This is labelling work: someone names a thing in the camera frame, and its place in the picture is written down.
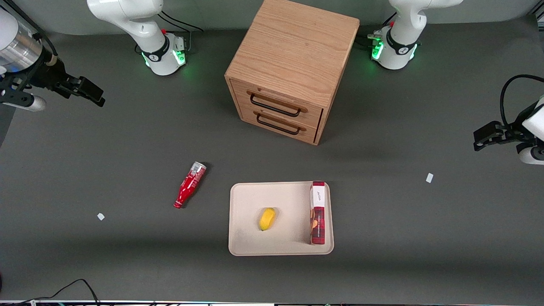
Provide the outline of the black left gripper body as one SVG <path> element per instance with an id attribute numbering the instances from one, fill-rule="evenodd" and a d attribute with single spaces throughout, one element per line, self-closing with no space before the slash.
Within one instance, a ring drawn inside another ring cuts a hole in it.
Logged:
<path id="1" fill-rule="evenodd" d="M 503 126 L 505 128 L 504 143 L 522 142 L 532 143 L 533 134 L 523 127 L 523 122 L 529 118 L 532 112 L 521 112 L 518 114 L 515 121 L 509 123 L 505 112 L 503 112 Z"/>

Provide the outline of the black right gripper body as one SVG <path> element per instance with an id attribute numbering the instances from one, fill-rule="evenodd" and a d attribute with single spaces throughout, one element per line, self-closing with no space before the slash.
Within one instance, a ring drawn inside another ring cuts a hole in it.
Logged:
<path id="1" fill-rule="evenodd" d="M 41 62 L 31 77 L 32 86 L 48 89 L 62 97 L 79 96 L 77 88 L 79 82 L 78 78 L 65 71 L 64 63 L 61 60 L 57 60 L 53 66 L 47 66 Z"/>

